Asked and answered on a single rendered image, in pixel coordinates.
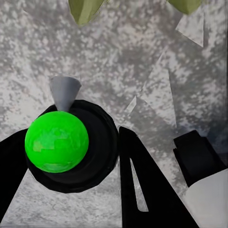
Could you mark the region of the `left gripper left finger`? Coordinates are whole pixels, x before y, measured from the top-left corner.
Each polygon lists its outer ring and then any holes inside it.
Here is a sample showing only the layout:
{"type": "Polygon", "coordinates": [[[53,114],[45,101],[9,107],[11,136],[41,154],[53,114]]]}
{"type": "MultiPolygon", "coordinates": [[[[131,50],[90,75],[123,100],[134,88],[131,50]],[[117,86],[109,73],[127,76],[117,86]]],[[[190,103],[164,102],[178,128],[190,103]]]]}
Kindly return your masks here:
{"type": "Polygon", "coordinates": [[[0,142],[0,223],[28,169],[21,130],[0,142]]]}

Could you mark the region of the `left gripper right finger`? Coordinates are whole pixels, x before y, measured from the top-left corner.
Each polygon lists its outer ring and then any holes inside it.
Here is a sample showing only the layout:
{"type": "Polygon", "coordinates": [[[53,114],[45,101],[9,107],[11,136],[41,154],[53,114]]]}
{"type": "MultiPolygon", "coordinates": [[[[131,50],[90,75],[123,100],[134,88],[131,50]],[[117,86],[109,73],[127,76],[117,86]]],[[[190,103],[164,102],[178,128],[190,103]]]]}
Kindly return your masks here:
{"type": "Polygon", "coordinates": [[[119,128],[123,228],[199,228],[138,135],[119,128]],[[137,207],[132,159],[149,212],[137,207]]]}

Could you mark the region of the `insectifuge atomizer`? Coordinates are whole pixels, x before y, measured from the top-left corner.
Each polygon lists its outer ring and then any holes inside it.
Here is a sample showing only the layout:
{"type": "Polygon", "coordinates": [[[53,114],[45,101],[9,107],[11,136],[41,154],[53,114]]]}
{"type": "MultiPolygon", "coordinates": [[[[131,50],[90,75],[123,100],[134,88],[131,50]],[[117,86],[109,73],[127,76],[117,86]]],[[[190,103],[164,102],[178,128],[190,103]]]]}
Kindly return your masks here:
{"type": "Polygon", "coordinates": [[[80,193],[98,186],[114,170],[120,134],[101,106],[75,99],[80,80],[51,76],[48,84],[55,104],[27,130],[27,165],[49,190],[80,193]]]}

